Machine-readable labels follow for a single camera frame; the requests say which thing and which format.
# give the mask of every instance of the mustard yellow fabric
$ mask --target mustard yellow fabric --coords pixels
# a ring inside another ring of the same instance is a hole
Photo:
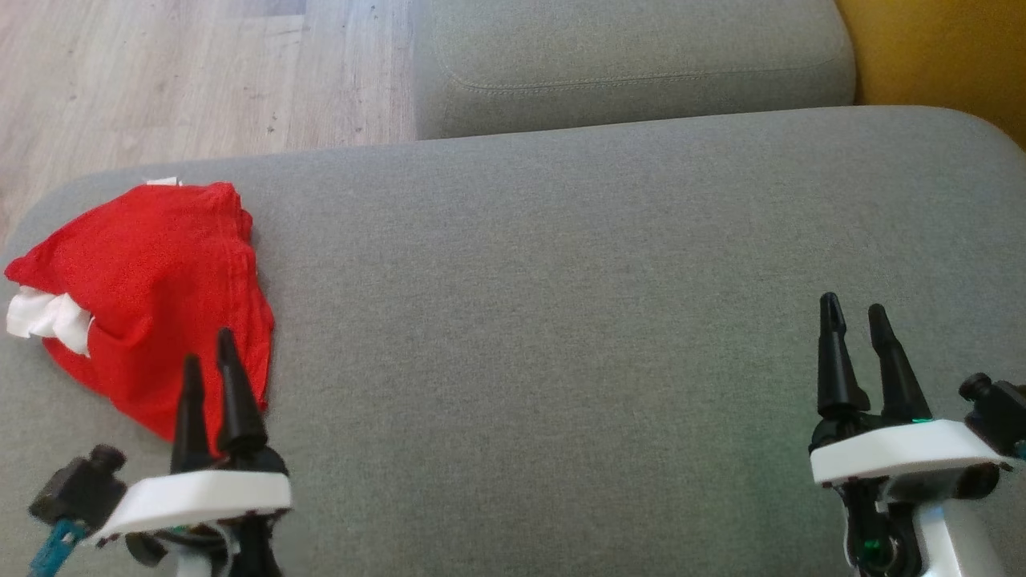
[[[1026,0],[837,0],[860,104],[975,114],[1026,148]]]

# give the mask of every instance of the gray couch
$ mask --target gray couch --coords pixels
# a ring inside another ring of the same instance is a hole
[[[234,182],[254,219],[290,575],[842,575],[840,504],[805,449],[819,296],[841,296],[877,406],[876,301],[939,416],[964,414],[964,376],[1026,369],[1026,155],[952,111],[132,168],[44,198],[5,259],[167,175]],[[0,559],[21,574],[45,535],[25,506],[55,467],[108,441],[133,480],[168,447],[38,343],[0,339]],[[978,507],[1012,575],[1024,489],[1009,475]],[[115,547],[63,574],[149,572]]]

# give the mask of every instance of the gray sofa cushion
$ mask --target gray sofa cushion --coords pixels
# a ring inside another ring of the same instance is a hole
[[[96,175],[24,253],[146,178],[236,183],[278,320],[268,423],[294,575],[840,575],[815,486],[818,298],[889,306],[939,416],[966,375],[1026,375],[1026,156],[926,108],[845,108],[352,148]],[[8,298],[14,287],[3,286]],[[0,560],[97,441],[124,477],[168,447],[0,338]],[[983,503],[1026,565],[1026,476]],[[121,546],[77,575],[147,575]]]
[[[420,0],[420,139],[852,104],[833,0]]]

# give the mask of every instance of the red garment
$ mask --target red garment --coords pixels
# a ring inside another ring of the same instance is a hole
[[[43,343],[85,386],[165,439],[174,436],[186,354],[200,356],[211,448],[221,429],[218,330],[235,334],[267,407],[274,316],[256,283],[252,218],[230,183],[140,186],[54,232],[7,278],[68,294],[92,314],[89,356]]]

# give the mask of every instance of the gray ottoman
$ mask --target gray ottoman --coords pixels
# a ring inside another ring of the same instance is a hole
[[[9,260],[145,178],[233,181],[278,319],[268,423],[297,509],[289,575],[842,575],[815,486],[819,296],[876,407],[879,301],[938,416],[966,375],[1026,377],[1026,155],[926,108],[840,108],[351,148],[96,175]],[[14,287],[3,285],[7,299]],[[0,339],[0,563],[25,507],[106,441],[168,446]],[[1011,574],[1026,475],[980,509]],[[149,575],[121,545],[67,577]]]
[[[833,0],[418,0],[420,139],[852,104]]]

